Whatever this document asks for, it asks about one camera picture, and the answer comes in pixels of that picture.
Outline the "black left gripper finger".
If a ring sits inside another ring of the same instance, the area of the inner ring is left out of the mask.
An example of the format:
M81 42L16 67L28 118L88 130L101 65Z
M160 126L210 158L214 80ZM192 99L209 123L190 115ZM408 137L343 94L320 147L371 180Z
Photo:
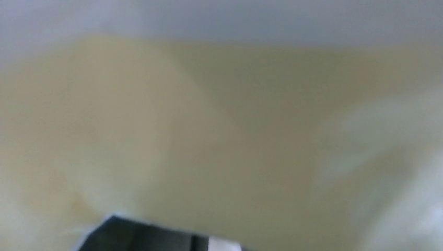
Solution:
M111 216L86 235L79 251L207 251L209 238Z

